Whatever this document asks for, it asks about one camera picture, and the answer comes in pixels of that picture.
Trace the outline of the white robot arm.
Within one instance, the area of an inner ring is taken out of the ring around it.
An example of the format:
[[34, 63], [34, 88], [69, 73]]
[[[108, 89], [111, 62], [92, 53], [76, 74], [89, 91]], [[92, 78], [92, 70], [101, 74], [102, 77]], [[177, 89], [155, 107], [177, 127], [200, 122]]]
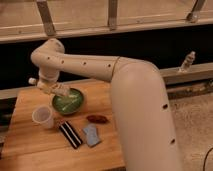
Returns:
[[174, 122], [159, 69], [119, 56], [71, 55], [53, 38], [31, 53], [38, 87], [61, 71], [106, 81], [127, 171], [183, 171]]

